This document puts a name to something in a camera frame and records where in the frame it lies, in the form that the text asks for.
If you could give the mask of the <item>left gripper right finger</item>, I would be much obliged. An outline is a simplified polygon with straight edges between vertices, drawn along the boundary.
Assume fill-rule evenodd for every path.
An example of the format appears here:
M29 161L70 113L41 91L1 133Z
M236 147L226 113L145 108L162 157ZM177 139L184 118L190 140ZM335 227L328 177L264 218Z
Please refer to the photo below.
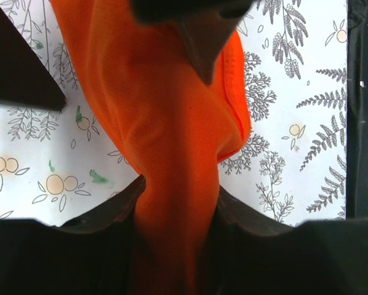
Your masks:
M220 189L210 235L218 294L368 294L368 219L290 227Z

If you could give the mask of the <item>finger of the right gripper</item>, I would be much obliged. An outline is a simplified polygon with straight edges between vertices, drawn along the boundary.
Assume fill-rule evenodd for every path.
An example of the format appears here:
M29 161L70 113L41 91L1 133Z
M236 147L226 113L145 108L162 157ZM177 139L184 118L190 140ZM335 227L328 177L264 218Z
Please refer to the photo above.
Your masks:
M140 23L175 23L192 67L206 85L213 81L218 55L252 4L253 0L130 2Z
M0 104L61 111L66 98L0 8Z

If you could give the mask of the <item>orange t shirt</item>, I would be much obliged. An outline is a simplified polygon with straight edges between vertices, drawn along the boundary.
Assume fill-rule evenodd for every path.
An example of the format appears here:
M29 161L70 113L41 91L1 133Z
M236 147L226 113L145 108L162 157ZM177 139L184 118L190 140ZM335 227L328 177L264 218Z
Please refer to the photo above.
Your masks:
M213 294L206 240L218 163L250 132L234 30L206 85L175 23L143 26L128 1L52 1L84 96L145 190L135 205L129 294Z

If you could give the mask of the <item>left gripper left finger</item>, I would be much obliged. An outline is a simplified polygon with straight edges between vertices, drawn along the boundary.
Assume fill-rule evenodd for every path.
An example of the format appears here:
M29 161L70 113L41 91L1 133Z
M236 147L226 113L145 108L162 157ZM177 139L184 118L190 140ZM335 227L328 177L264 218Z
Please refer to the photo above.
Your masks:
M0 219L0 294L125 294L138 177L60 227Z

